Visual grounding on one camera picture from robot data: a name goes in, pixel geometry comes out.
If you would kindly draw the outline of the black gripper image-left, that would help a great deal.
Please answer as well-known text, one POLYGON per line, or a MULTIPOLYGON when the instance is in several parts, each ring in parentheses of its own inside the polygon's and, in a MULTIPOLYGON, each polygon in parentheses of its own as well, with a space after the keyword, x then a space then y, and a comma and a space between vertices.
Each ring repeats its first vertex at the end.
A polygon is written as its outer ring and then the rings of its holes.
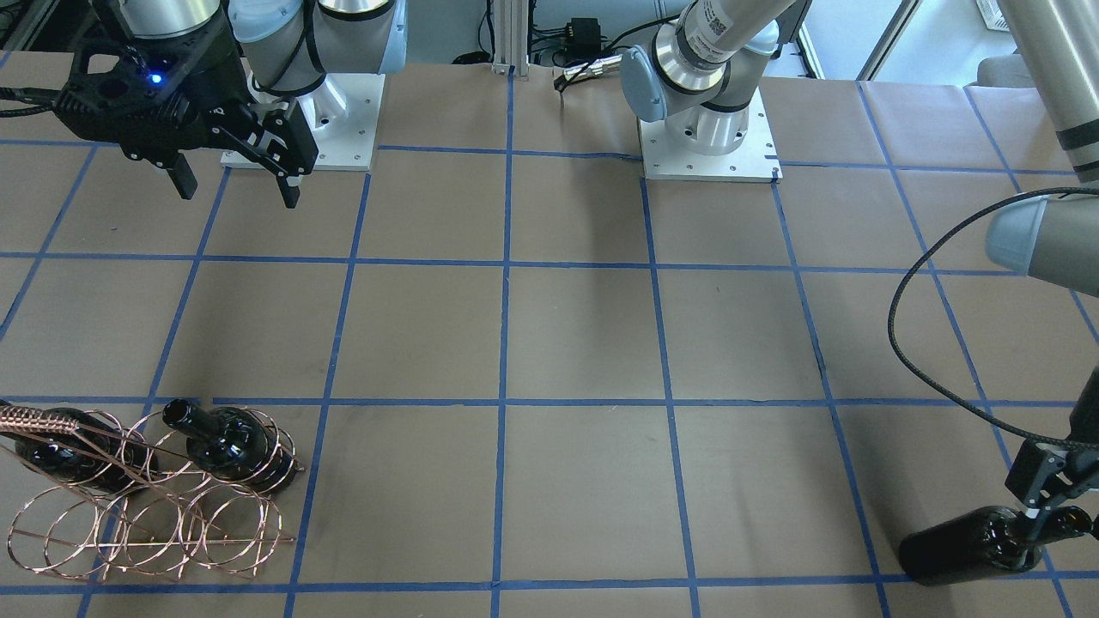
POLYGON ((164 164, 185 200, 193 199, 197 179, 180 151, 222 148, 243 155, 278 176, 287 209, 297 208, 300 175, 313 172, 319 153, 302 110, 252 98, 227 34, 127 44, 87 36, 54 112, 76 136, 115 143, 164 164))

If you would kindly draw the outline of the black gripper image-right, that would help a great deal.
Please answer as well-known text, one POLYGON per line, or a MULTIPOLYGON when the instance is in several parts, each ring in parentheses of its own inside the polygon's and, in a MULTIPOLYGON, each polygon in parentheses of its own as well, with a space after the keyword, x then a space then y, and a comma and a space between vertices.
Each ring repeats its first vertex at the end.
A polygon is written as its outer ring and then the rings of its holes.
POLYGON ((1025 439, 1006 475, 1004 488, 1024 509, 1022 544, 1048 543, 1052 511, 1067 500, 1096 490, 1096 440, 1098 439, 1098 371, 1094 369, 1069 415, 1068 441, 1084 446, 1056 446, 1040 439, 1025 439))

